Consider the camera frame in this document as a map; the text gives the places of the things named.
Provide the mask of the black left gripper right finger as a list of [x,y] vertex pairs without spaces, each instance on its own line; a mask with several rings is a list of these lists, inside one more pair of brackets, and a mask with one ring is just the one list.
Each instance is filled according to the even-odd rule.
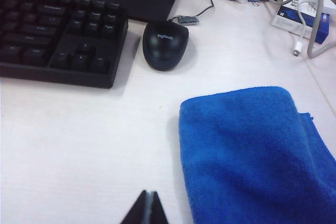
[[152,224],[168,224],[163,206],[161,204],[158,193],[153,193],[153,201],[151,205],[151,223]]

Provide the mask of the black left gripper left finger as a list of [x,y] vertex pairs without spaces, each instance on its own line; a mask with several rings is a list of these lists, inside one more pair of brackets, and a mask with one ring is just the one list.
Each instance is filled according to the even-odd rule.
[[121,224],[141,223],[145,212],[145,202],[147,198],[147,191],[143,190],[127,214],[124,216]]

